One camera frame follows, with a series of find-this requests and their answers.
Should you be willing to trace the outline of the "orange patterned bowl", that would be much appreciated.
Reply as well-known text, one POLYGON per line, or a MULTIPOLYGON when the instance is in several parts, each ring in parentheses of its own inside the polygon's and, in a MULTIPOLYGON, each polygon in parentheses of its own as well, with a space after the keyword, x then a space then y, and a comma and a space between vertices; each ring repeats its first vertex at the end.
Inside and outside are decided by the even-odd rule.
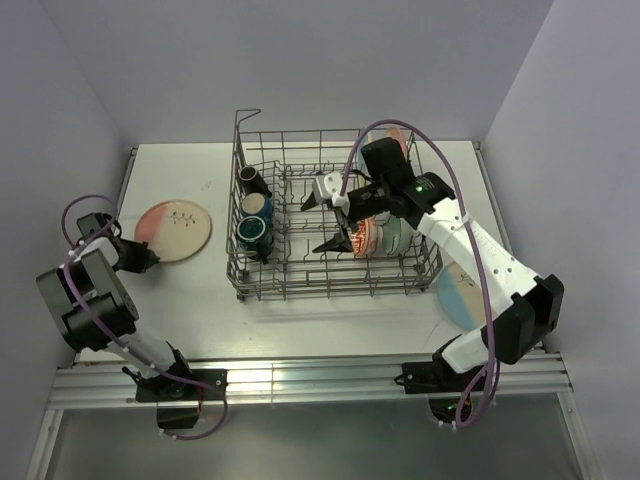
POLYGON ((359 220, 354 233, 350 234, 353 255, 366 257, 377 249, 379 230, 374 217, 359 220))

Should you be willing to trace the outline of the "light green bowl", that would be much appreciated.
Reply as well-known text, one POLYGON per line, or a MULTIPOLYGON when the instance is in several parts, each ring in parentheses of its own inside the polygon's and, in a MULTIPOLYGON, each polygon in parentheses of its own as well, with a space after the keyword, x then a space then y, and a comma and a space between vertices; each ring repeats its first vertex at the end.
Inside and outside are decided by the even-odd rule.
POLYGON ((382 225, 382 248, 386 255, 403 255, 411 246, 414 229, 402 218, 390 216, 382 225))

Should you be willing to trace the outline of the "dark blue mug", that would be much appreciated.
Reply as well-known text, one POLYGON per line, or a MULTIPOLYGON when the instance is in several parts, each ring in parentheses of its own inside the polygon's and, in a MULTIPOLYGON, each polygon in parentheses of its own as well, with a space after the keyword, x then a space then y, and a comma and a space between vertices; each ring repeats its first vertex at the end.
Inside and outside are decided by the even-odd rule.
POLYGON ((264 221, 272 221, 273 203, 265 194, 254 192, 246 195, 242 199, 240 209, 242 217, 258 216, 264 221))

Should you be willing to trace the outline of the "dark green mug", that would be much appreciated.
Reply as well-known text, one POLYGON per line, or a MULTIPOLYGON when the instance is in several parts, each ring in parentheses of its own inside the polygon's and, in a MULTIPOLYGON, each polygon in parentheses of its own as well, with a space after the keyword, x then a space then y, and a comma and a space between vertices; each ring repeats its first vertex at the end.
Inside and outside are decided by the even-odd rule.
POLYGON ((236 227, 236 238, 242 252, 251 260, 269 263, 274 248, 271 225, 260 216, 244 217, 236 227))

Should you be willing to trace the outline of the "pink and cream plate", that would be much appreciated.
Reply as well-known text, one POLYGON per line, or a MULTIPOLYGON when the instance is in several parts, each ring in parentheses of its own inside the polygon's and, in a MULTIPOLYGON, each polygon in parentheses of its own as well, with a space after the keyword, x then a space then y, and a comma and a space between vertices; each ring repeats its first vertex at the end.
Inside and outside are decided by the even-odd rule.
POLYGON ((407 139, 402 131, 401 128, 399 127, 389 127, 385 130, 384 134, 382 135, 383 138, 391 138, 395 141, 397 141, 400 145, 400 148, 403 152, 403 155, 405 158, 409 158, 408 155, 408 143, 407 143, 407 139))

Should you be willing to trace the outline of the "blue and cream plate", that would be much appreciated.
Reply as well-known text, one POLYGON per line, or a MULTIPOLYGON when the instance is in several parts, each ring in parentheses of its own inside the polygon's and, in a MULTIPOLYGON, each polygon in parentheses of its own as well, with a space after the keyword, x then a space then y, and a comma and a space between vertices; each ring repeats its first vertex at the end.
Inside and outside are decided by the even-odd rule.
POLYGON ((366 167, 364 156, 362 154, 362 149, 363 148, 364 148, 364 144, 360 144, 358 146, 357 153, 356 153, 356 156, 355 156, 355 160, 354 160, 352 169, 353 170, 358 170, 358 171, 360 171, 362 173, 367 173, 368 170, 367 170, 367 167, 366 167))

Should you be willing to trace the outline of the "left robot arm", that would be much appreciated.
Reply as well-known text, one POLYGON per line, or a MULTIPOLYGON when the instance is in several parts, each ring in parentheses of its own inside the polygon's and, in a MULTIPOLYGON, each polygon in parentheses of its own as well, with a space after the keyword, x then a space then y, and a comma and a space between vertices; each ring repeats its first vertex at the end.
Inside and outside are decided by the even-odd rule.
POLYGON ((75 352, 111 352, 138 392, 159 401, 185 400, 195 375, 169 342, 136 326, 138 310, 117 276, 142 274, 160 262, 146 242, 121 237, 117 220, 90 213, 76 221, 80 238, 68 259, 39 275, 36 285, 63 338, 75 352))

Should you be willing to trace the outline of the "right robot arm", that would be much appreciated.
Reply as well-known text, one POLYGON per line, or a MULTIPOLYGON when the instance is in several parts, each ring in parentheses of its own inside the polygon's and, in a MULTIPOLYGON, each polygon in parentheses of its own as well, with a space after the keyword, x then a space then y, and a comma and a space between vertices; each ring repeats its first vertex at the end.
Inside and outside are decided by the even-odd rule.
POLYGON ((443 249, 481 288, 489 319, 440 347, 421 374, 429 392, 462 391, 483 366, 513 365, 557 326, 565 292, 554 275, 541 277, 495 240, 433 172, 415 174, 401 144, 385 137, 361 150, 368 185, 343 192, 344 175, 318 175, 302 205, 325 205, 339 225, 320 252, 353 251, 357 223, 388 212, 443 249))

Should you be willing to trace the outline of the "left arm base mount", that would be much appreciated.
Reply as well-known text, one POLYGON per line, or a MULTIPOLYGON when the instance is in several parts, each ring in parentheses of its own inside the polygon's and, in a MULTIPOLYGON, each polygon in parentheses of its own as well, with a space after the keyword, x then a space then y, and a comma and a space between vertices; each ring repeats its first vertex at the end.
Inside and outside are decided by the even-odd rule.
POLYGON ((139 372, 126 371, 136 384, 135 401, 156 403, 156 423, 164 430, 193 428, 200 419, 203 403, 222 400, 226 392, 227 371, 224 369, 193 370, 192 379, 199 385, 175 382, 161 375, 144 379, 139 372))

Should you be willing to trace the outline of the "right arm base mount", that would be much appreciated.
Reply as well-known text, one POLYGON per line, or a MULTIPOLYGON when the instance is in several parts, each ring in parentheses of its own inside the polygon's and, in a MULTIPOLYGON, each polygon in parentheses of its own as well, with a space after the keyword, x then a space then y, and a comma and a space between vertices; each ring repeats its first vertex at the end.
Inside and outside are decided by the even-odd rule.
POLYGON ((401 365, 401 373, 393 381, 402 387, 407 395, 459 394, 458 398, 437 398, 428 401, 437 424, 454 427, 457 425, 456 411, 461 395, 480 371, 481 367, 478 366, 458 374, 443 360, 405 362, 401 365))

